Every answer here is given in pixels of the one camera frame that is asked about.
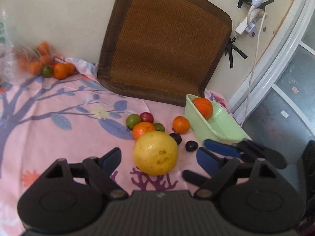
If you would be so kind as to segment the dark purple plum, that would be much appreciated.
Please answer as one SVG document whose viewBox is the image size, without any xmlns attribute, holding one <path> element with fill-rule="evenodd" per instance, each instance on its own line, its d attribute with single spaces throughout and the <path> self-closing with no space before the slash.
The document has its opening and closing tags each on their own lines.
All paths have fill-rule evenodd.
<svg viewBox="0 0 315 236">
<path fill-rule="evenodd" d="M 172 137 L 172 138 L 176 141 L 177 145 L 180 145 L 180 144 L 181 144 L 181 142 L 182 142 L 182 137 L 181 137 L 179 134 L 177 134 L 177 133 L 171 133 L 171 134 L 169 134 L 169 136 Z"/>
<path fill-rule="evenodd" d="M 187 152 L 197 151 L 198 148 L 199 148 L 199 145 L 195 141 L 187 141 L 186 144 L 185 144 L 185 150 Z"/>
</svg>

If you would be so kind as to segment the large yellow grapefruit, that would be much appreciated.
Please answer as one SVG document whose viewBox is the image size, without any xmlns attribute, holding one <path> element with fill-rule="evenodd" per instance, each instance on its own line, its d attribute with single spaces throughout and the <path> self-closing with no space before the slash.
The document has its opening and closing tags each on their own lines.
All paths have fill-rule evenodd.
<svg viewBox="0 0 315 236">
<path fill-rule="evenodd" d="M 169 173 L 177 164 L 178 145 L 168 134 L 151 131 L 142 135 L 133 148 L 136 167 L 143 173 L 161 176 Z"/>
</svg>

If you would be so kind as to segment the small tangerine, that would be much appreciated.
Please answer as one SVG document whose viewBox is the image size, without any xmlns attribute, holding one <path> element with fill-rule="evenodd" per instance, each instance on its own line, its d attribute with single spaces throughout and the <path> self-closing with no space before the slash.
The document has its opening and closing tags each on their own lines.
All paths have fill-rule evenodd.
<svg viewBox="0 0 315 236">
<path fill-rule="evenodd" d="M 190 130 L 190 122 L 185 117 L 178 116 L 172 122 L 172 129 L 178 134 L 186 134 Z"/>
<path fill-rule="evenodd" d="M 152 123 L 141 122 L 133 128 L 132 135 L 135 140 L 138 140 L 145 133 L 155 131 L 155 130 L 156 130 L 155 126 Z"/>
</svg>

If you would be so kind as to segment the large orange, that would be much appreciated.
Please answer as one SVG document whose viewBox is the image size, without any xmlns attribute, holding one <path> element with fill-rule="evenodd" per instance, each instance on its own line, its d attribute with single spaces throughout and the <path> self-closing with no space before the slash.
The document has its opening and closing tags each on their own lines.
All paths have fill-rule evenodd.
<svg viewBox="0 0 315 236">
<path fill-rule="evenodd" d="M 199 113 L 205 118 L 205 120 L 209 120 L 214 112 L 214 108 L 210 100 L 206 98 L 194 98 L 192 103 L 197 108 Z"/>
</svg>

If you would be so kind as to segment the green tomato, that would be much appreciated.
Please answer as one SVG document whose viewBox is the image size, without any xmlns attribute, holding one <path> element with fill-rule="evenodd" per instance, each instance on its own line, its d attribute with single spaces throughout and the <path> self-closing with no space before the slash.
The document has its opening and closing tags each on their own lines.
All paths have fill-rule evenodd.
<svg viewBox="0 0 315 236">
<path fill-rule="evenodd" d="M 129 130 L 133 130 L 133 128 L 142 122 L 142 119 L 140 117 L 140 115 L 138 114 L 131 114 L 126 118 L 126 127 Z"/>
<path fill-rule="evenodd" d="M 157 131 L 165 132 L 165 127 L 161 123 L 154 123 L 153 125 Z"/>
</svg>

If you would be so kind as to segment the red tomato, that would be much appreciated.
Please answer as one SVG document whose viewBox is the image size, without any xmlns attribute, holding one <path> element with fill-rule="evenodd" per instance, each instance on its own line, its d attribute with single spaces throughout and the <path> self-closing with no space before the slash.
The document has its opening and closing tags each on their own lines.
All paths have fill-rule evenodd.
<svg viewBox="0 0 315 236">
<path fill-rule="evenodd" d="M 154 117 L 149 112 L 143 112 L 139 116 L 140 116 L 142 122 L 148 122 L 148 123 L 151 123 L 151 124 L 154 123 Z"/>
</svg>

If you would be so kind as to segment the light green plastic basin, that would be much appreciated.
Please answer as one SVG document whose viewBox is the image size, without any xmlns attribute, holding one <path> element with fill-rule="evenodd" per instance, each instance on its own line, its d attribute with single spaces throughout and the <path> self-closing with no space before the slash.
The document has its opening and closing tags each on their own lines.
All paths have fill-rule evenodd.
<svg viewBox="0 0 315 236">
<path fill-rule="evenodd" d="M 231 144 L 250 139 L 234 118 L 216 102 L 212 102 L 214 108 L 212 117 L 209 120 L 205 120 L 192 102 L 195 98 L 195 95 L 186 95 L 184 117 L 189 120 L 194 134 L 201 142 L 210 139 L 220 143 Z"/>
</svg>

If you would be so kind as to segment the pink printed bedsheet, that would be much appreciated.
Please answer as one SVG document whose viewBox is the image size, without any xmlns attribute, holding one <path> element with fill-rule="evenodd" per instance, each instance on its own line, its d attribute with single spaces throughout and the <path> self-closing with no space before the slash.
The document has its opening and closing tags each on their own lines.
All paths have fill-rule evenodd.
<svg viewBox="0 0 315 236">
<path fill-rule="evenodd" d="M 149 112 L 167 133 L 184 108 L 115 94 L 96 79 L 95 65 L 70 59 L 77 72 L 64 80 L 36 77 L 19 85 L 1 84 L 1 235 L 21 235 L 17 202 L 29 186 L 58 158 L 69 163 L 101 157 L 118 147 L 122 161 L 112 174 L 125 191 L 189 190 L 182 171 L 203 173 L 195 153 L 178 148 L 176 167 L 161 177 L 136 168 L 134 139 L 125 121 Z"/>
</svg>

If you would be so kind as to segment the pile tangerine right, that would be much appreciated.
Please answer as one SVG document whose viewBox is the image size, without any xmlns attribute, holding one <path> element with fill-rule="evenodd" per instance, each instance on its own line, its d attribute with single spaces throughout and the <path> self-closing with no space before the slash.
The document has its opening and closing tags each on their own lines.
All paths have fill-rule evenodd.
<svg viewBox="0 0 315 236">
<path fill-rule="evenodd" d="M 75 72 L 75 65 L 72 63 L 65 63 L 65 66 L 68 69 L 68 76 L 72 75 Z"/>
</svg>

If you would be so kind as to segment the pile tangerine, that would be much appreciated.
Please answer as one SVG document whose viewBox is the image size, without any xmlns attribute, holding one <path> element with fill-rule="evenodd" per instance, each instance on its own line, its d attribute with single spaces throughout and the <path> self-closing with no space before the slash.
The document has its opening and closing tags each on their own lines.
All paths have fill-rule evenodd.
<svg viewBox="0 0 315 236">
<path fill-rule="evenodd" d="M 53 66 L 53 76 L 55 79 L 63 80 L 68 76 L 68 67 L 66 63 L 56 63 Z"/>
<path fill-rule="evenodd" d="M 51 55 L 51 46 L 47 41 L 43 41 L 37 46 L 37 50 L 41 56 L 50 56 Z"/>
<path fill-rule="evenodd" d="M 72 75 L 75 72 L 75 65 L 72 63 L 65 63 L 65 66 L 68 69 L 68 76 Z"/>
</svg>

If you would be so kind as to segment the pile tangerine front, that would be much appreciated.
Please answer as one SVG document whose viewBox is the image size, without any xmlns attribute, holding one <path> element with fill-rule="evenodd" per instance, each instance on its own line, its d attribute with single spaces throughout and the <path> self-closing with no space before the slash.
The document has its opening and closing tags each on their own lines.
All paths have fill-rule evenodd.
<svg viewBox="0 0 315 236">
<path fill-rule="evenodd" d="M 68 67 L 66 63 L 56 63 L 53 66 L 53 76 L 55 79 L 63 80 L 68 76 Z"/>
</svg>

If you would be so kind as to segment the pile green fruit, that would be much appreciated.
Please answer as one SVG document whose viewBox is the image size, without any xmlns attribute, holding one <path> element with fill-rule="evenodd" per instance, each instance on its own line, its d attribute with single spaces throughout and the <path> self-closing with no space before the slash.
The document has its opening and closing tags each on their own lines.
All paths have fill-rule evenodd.
<svg viewBox="0 0 315 236">
<path fill-rule="evenodd" d="M 53 67 L 51 65 L 44 65 L 41 71 L 41 75 L 44 78 L 50 78 L 53 76 Z"/>
</svg>

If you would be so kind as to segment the white power strip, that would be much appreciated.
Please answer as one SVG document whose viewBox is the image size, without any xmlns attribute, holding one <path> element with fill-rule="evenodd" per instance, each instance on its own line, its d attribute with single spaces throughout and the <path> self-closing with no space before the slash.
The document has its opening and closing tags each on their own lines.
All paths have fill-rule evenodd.
<svg viewBox="0 0 315 236">
<path fill-rule="evenodd" d="M 261 18 L 263 18 L 265 11 L 263 9 L 254 9 L 249 18 L 249 25 L 247 23 L 247 19 L 245 18 L 243 22 L 241 22 L 238 27 L 235 29 L 235 33 L 238 37 L 249 36 L 250 38 L 254 38 L 258 35 L 257 24 Z"/>
</svg>

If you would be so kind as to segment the brown woven seat cushion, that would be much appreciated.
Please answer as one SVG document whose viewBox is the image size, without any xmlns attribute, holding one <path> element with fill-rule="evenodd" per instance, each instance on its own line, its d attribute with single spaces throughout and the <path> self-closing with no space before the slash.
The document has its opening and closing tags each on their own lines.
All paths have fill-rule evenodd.
<svg viewBox="0 0 315 236">
<path fill-rule="evenodd" d="M 112 92 L 184 106 L 204 96 L 232 20 L 207 0 L 115 0 L 97 78 Z"/>
</svg>

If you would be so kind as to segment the pile tangerine back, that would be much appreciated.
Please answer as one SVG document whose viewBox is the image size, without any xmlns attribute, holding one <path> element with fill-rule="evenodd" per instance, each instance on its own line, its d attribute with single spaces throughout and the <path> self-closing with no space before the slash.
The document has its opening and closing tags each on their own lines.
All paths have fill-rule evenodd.
<svg viewBox="0 0 315 236">
<path fill-rule="evenodd" d="M 47 41 L 43 41 L 37 46 L 37 50 L 41 56 L 50 56 L 51 55 L 51 46 Z"/>
</svg>

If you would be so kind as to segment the clear plastic bag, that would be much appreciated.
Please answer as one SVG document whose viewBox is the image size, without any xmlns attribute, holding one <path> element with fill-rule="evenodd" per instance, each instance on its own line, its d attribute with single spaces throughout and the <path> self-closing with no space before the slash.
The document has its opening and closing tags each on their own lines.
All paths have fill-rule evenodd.
<svg viewBox="0 0 315 236">
<path fill-rule="evenodd" d="M 1 83 L 19 85 L 31 78 L 26 68 L 30 60 L 26 44 L 6 11 L 1 9 Z"/>
</svg>

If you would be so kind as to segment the white window frame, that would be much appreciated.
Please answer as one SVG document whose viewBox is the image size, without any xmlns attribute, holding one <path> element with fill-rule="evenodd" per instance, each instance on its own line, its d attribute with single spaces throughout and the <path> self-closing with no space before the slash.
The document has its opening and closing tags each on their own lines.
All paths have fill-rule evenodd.
<svg viewBox="0 0 315 236">
<path fill-rule="evenodd" d="M 314 50 L 302 42 L 314 13 L 314 0 L 294 0 L 281 27 L 256 66 L 253 77 L 248 76 L 229 101 L 233 116 L 242 124 L 273 89 L 287 103 L 305 126 L 314 133 L 314 126 L 291 98 L 276 86 L 296 49 L 301 46 L 314 54 Z"/>
</svg>

